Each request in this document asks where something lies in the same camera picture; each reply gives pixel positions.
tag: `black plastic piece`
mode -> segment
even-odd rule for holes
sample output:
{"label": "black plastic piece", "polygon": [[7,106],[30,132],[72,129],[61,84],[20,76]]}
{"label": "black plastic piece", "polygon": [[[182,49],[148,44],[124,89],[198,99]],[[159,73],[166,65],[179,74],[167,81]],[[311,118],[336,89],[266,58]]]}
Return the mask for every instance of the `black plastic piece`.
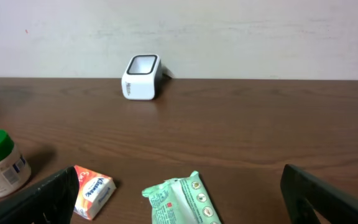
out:
{"label": "black plastic piece", "polygon": [[358,199],[287,164],[281,190],[293,224],[320,223],[314,210],[332,224],[358,223]]}
{"label": "black plastic piece", "polygon": [[66,224],[78,195],[74,167],[63,169],[0,202],[0,224]]}

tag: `jar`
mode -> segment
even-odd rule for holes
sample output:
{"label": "jar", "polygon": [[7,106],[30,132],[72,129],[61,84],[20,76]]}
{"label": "jar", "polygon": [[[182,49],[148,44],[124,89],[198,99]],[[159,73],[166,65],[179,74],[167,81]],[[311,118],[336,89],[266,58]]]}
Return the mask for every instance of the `jar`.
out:
{"label": "jar", "polygon": [[29,164],[7,132],[0,130],[0,197],[19,189],[30,175]]}

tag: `wooden desk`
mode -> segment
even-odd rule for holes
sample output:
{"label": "wooden desk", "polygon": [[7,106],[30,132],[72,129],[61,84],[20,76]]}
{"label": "wooden desk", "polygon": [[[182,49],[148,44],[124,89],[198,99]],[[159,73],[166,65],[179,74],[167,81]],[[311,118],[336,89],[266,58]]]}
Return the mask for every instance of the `wooden desk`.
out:
{"label": "wooden desk", "polygon": [[116,79],[3,78],[0,128],[30,184],[74,164],[119,181],[93,223],[151,223],[141,191],[193,170],[226,223],[289,223],[286,163],[358,197],[358,82],[172,80],[129,101]]}

